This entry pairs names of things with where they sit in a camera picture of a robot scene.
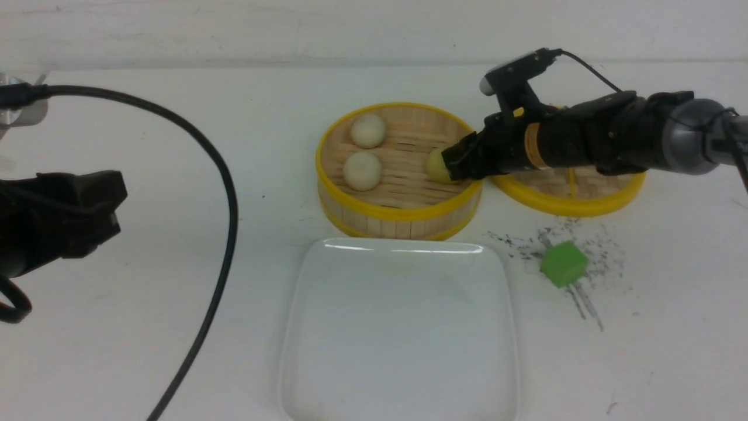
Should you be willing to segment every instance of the green sponge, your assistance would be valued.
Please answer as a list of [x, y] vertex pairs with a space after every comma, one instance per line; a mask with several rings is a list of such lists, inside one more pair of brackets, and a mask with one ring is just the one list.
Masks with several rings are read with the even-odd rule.
[[587, 271], [589, 259], [571, 241], [553, 246], [545, 252], [540, 271], [558, 288], [578, 281]]

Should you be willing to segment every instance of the square plate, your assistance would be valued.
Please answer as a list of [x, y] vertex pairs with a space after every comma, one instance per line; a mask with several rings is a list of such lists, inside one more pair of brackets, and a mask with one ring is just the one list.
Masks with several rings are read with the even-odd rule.
[[279, 397], [295, 421], [510, 421], [518, 361], [501, 261], [483, 246], [340, 238], [299, 274]]

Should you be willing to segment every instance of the black cable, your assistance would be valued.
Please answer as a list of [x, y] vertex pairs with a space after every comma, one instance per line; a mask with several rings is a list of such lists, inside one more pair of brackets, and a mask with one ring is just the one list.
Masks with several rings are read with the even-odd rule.
[[[727, 109], [726, 111], [731, 112], [733, 115], [738, 113], [733, 109]], [[722, 114], [722, 131], [725, 133], [725, 140], [730, 145], [730, 152], [732, 154], [732, 160], [735, 161], [735, 166], [738, 167], [738, 172], [741, 175], [743, 186], [746, 188], [748, 193], [748, 166], [746, 166], [745, 152], [743, 152], [738, 146], [738, 141], [732, 133], [730, 127], [730, 120]]]
[[13, 307], [0, 303], [0, 321], [20, 323], [31, 312], [31, 301], [26, 294], [5, 276], [0, 276], [0, 294], [3, 294]]
[[[174, 397], [174, 394], [177, 392], [177, 389], [187, 375], [187, 372], [192, 366], [197, 353], [200, 352], [200, 347], [202, 347], [203, 342], [205, 342], [205, 338], [208, 335], [208, 330], [210, 330], [210, 325], [213, 322], [216, 311], [218, 310], [218, 304], [221, 302], [221, 296], [224, 293], [224, 288], [226, 287], [226, 281], [229, 275], [229, 269], [231, 268], [234, 249], [236, 247], [236, 236], [239, 227], [239, 203], [236, 198], [236, 190], [234, 188], [233, 180], [231, 179], [231, 173], [229, 172], [228, 166], [224, 162], [224, 159], [221, 157], [215, 146], [213, 146], [208, 138], [206, 138], [205, 135], [202, 134], [194, 125], [192, 125], [192, 123], [185, 120], [177, 113], [172, 112], [171, 110], [155, 103], [151, 103], [150, 101], [146, 101], [132, 95], [123, 94], [121, 92], [110, 91], [108, 89], [90, 88], [87, 86], [74, 85], [37, 85], [32, 86], [30, 91], [20, 91], [20, 94], [20, 96], [12, 98], [16, 101], [14, 103], [16, 104], [16, 106], [18, 106], [18, 104], [22, 104], [21, 106], [27, 106], [33, 103], [35, 100], [41, 100], [50, 97], [92, 97], [127, 104], [129, 106], [134, 106], [135, 108], [143, 109], [145, 111], [152, 112], [153, 114], [160, 115], [161, 117], [171, 121], [177, 126], [183, 128], [184, 131], [189, 133], [190, 136], [192, 136], [194, 140], [197, 141], [202, 149], [208, 154], [210, 159], [218, 168], [218, 172], [221, 174], [221, 179], [223, 180], [224, 187], [226, 188], [226, 197], [229, 206], [229, 231], [226, 240], [224, 260], [223, 264], [221, 265], [221, 272], [218, 275], [218, 281], [215, 284], [215, 290], [213, 291], [213, 296], [210, 300], [208, 311], [205, 314], [205, 318], [203, 319], [203, 323], [200, 326], [200, 330], [197, 332], [197, 336], [192, 342], [192, 346], [187, 352], [187, 356], [185, 357], [184, 361], [182, 361], [182, 365], [177, 370], [174, 379], [172, 379], [171, 383], [169, 383], [169, 386], [166, 388], [163, 396], [160, 398], [159, 402], [156, 404], [153, 411], [151, 411], [150, 415], [147, 418], [148, 421], [156, 421], [161, 416], [161, 414], [163, 414], [167, 405], [169, 405], [169, 401]], [[4, 98], [1, 98], [0, 96], [0, 106], [3, 106], [4, 103], [7, 103], [7, 101], [3, 100]]]
[[581, 58], [577, 57], [574, 54], [571, 54], [568, 51], [565, 51], [564, 49], [555, 49], [554, 52], [558, 52], [561, 55], [565, 55], [566, 57], [569, 57], [576, 61], [577, 63], [584, 66], [585, 69], [589, 70], [593, 75], [597, 76], [598, 79], [600, 79], [605, 85], [610, 86], [611, 89], [613, 89], [616, 92], [622, 92], [621, 89], [618, 86], [615, 86], [610, 80], [608, 80], [605, 76], [601, 75], [600, 72], [592, 68], [589, 64], [587, 64], [586, 61], [582, 60]]

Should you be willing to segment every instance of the table surface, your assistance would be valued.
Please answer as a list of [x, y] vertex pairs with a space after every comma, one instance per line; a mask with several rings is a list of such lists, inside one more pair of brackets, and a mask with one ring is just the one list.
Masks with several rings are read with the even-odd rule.
[[[226, 158], [239, 194], [239, 242], [221, 308], [164, 420], [282, 420], [278, 358], [307, 248], [341, 234], [318, 205], [313, 153], [341, 115], [414, 101], [481, 127], [497, 111], [483, 66], [252, 68], [53, 73], [172, 108]], [[693, 89], [748, 109], [748, 64], [606, 64], [643, 95]], [[606, 94], [560, 62], [533, 83], [572, 104]], [[113, 103], [55, 98], [39, 126], [1, 141], [0, 176], [119, 169], [122, 233], [82, 261], [17, 280], [34, 303], [0, 325], [0, 396], [8, 419], [138, 420], [181, 363], [224, 251], [217, 171], [167, 121]], [[748, 197], [735, 169], [651, 172], [612, 215], [566, 219], [530, 210], [486, 183], [453, 240], [490, 246], [510, 282], [523, 420], [745, 420], [748, 417]], [[576, 239], [592, 259], [581, 283], [597, 320], [538, 272], [537, 236]]]

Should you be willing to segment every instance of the scattered debris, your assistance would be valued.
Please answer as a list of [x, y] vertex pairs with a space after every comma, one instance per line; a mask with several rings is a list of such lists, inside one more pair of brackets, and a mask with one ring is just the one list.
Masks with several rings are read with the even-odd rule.
[[608, 405], [608, 410], [605, 411], [605, 415], [610, 415], [610, 412], [613, 410], [613, 408], [618, 404], [618, 402], [614, 402], [610, 405]]
[[616, 402], [616, 392], [613, 391], [613, 396], [610, 397], [610, 405], [608, 405], [608, 409], [607, 411], [605, 411], [605, 415], [610, 415], [610, 412], [617, 404], [618, 402]]

